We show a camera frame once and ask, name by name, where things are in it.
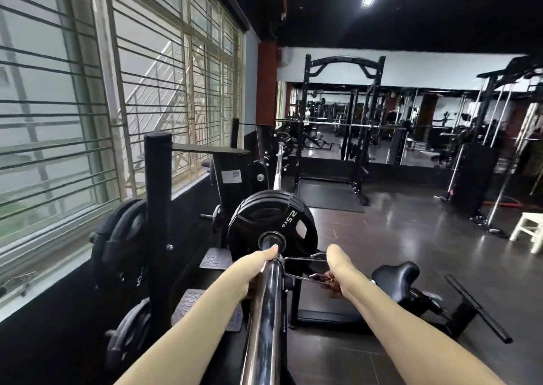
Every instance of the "white bench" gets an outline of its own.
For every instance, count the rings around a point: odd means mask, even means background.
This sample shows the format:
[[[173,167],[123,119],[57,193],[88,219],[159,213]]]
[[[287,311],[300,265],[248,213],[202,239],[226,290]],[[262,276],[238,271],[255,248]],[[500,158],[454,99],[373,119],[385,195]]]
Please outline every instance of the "white bench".
[[[527,225],[527,222],[534,222],[536,225]],[[526,232],[532,236],[532,249],[530,252],[538,253],[541,250],[541,245],[543,245],[543,213],[523,212],[509,240],[516,240],[520,232]]]

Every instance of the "weight plate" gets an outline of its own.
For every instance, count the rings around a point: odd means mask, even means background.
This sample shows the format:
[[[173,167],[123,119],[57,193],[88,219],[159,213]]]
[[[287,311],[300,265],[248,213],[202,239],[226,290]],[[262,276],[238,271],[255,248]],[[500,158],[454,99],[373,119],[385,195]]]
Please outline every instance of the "weight plate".
[[[278,232],[285,238],[283,257],[316,253],[318,238],[313,216],[305,203],[291,193],[264,190],[238,206],[228,228],[232,259],[236,261],[259,249],[258,239],[265,232]]]

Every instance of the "black ceiling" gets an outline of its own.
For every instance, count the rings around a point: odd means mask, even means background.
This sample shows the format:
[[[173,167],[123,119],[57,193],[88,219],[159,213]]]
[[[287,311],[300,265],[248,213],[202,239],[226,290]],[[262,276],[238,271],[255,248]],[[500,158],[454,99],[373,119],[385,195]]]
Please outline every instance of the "black ceiling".
[[[495,53],[543,48],[540,0],[375,0],[370,8],[362,8],[362,0],[287,0],[281,25],[282,0],[251,2],[242,9],[259,36],[274,35],[282,46]]]

